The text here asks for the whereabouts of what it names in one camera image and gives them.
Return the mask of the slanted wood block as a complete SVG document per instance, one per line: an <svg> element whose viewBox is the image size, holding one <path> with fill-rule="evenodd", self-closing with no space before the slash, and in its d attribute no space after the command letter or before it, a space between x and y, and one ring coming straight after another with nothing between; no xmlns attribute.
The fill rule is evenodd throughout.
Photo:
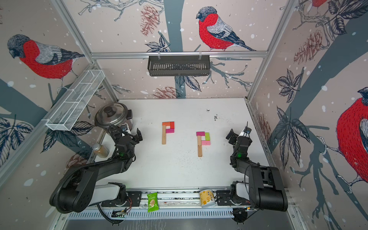
<svg viewBox="0 0 368 230"><path fill-rule="evenodd" d="M202 157L202 156L203 156L203 153L202 153L202 146L201 146L201 145L198 145L198 147L197 147L197 152L198 152L198 157Z"/></svg>

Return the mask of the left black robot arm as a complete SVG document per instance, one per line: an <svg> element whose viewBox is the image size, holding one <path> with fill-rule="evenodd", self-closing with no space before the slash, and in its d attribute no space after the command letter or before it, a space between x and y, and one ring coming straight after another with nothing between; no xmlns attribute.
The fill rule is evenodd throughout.
<svg viewBox="0 0 368 230"><path fill-rule="evenodd" d="M129 169L136 160L135 146L143 141L142 133L137 129L136 134L132 135L114 125L109 126L108 133L115 144L112 157L105 161L69 168L55 188L49 203L59 213L79 213L88 206L107 200L126 200L125 185L108 183L98 186L96 182Z"/></svg>

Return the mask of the thin wood block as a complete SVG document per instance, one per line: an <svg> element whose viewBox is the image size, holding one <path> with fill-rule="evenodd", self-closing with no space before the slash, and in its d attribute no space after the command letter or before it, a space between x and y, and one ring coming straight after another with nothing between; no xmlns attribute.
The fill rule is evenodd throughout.
<svg viewBox="0 0 368 230"><path fill-rule="evenodd" d="M163 136L166 136L166 126L165 125L162 126L162 134Z"/></svg>

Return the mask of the natural wood block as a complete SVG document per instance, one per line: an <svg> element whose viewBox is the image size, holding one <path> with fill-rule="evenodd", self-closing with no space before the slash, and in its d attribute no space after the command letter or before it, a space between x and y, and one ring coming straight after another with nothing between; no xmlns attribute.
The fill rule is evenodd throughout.
<svg viewBox="0 0 368 230"><path fill-rule="evenodd" d="M197 145L202 146L202 137L201 136L197 136Z"/></svg>

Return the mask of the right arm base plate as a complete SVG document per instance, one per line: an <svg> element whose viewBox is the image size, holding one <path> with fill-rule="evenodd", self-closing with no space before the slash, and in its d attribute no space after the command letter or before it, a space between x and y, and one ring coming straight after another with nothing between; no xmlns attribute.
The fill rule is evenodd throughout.
<svg viewBox="0 0 368 230"><path fill-rule="evenodd" d="M250 206L246 188L248 184L244 181L233 181L230 189L215 191L215 201L218 206Z"/></svg>

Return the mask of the wide wood block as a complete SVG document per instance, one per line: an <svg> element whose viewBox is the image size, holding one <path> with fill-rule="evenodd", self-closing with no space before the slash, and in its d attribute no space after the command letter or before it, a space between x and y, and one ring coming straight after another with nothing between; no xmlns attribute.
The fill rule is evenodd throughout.
<svg viewBox="0 0 368 230"><path fill-rule="evenodd" d="M166 134L162 136L162 145L166 145Z"/></svg>

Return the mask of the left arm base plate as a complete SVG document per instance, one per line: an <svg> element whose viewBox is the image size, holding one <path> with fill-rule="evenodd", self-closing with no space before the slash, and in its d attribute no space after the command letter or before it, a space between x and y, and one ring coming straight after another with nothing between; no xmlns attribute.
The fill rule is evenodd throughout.
<svg viewBox="0 0 368 230"><path fill-rule="evenodd" d="M101 206L104 208L139 207L141 197L141 191L128 191L126 192L126 200L124 202L118 199L107 200L102 202Z"/></svg>

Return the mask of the green block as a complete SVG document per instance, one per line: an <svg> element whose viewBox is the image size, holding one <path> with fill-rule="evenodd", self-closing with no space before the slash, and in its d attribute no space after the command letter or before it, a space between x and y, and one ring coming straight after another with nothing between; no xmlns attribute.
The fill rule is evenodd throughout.
<svg viewBox="0 0 368 230"><path fill-rule="evenodd" d="M205 141L210 141L210 134L205 132Z"/></svg>

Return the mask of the green snack packet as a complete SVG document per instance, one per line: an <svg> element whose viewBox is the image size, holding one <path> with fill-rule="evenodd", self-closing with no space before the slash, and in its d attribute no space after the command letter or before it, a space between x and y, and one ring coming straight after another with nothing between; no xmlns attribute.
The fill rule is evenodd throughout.
<svg viewBox="0 0 368 230"><path fill-rule="evenodd" d="M147 194L148 198L148 212L154 212L159 210L158 193Z"/></svg>

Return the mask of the black hanging wall basket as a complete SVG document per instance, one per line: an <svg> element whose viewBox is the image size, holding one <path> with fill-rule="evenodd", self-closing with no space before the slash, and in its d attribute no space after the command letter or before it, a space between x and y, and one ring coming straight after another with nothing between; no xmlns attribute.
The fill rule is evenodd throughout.
<svg viewBox="0 0 368 230"><path fill-rule="evenodd" d="M148 62L151 77L208 76L210 57L203 56L151 56Z"/></svg>

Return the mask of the glass spice jar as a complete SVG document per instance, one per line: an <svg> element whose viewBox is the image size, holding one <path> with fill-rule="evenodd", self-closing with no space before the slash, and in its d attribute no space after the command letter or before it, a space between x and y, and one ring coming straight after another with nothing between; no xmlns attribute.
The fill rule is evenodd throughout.
<svg viewBox="0 0 368 230"><path fill-rule="evenodd" d="M98 143L93 145L93 153L100 158L107 158L109 155L109 149Z"/></svg>

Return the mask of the light pink block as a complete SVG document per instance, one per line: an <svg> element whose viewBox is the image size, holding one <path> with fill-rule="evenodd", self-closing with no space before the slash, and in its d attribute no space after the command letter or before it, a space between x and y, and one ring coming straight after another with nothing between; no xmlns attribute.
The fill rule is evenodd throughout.
<svg viewBox="0 0 368 230"><path fill-rule="evenodd" d="M211 145L211 142L209 140L202 140L201 141L201 145L203 145L203 146L210 146Z"/></svg>

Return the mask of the yellow snack can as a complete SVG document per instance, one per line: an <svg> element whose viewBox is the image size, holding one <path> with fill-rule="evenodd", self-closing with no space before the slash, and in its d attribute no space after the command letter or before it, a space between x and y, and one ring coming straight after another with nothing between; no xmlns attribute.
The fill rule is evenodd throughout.
<svg viewBox="0 0 368 230"><path fill-rule="evenodd" d="M202 208L212 207L216 204L215 196L211 189L200 191L199 197L200 197L200 205Z"/></svg>

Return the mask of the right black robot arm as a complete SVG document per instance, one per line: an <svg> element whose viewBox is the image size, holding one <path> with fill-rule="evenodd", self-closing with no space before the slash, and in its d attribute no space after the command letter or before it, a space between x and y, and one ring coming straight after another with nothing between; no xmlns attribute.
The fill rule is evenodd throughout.
<svg viewBox="0 0 368 230"><path fill-rule="evenodd" d="M249 196L248 200L254 208L285 212L288 208L288 199L279 169L262 166L248 157L248 149L252 144L251 131L251 128L245 127L240 134L236 134L233 129L227 134L226 140L233 148L230 165L248 178L245 189Z"/></svg>

